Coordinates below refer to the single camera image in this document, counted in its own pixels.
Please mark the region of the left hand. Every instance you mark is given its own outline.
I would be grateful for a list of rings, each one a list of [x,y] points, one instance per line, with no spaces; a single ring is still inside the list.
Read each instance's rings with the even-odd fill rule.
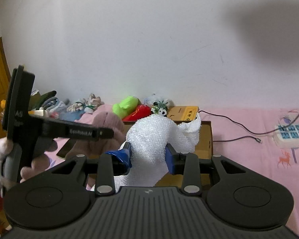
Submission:
[[[21,182],[24,182],[47,170],[50,163],[49,157],[45,154],[45,152],[53,152],[58,148],[57,143],[53,139],[39,138],[38,143],[40,155],[32,160],[30,167],[23,167],[21,169]],[[12,149],[12,140],[7,139],[6,137],[0,139],[0,193],[2,192],[2,189],[4,187],[8,188],[16,185],[15,182],[4,178],[1,175],[3,161],[7,157],[7,155],[11,153]]]

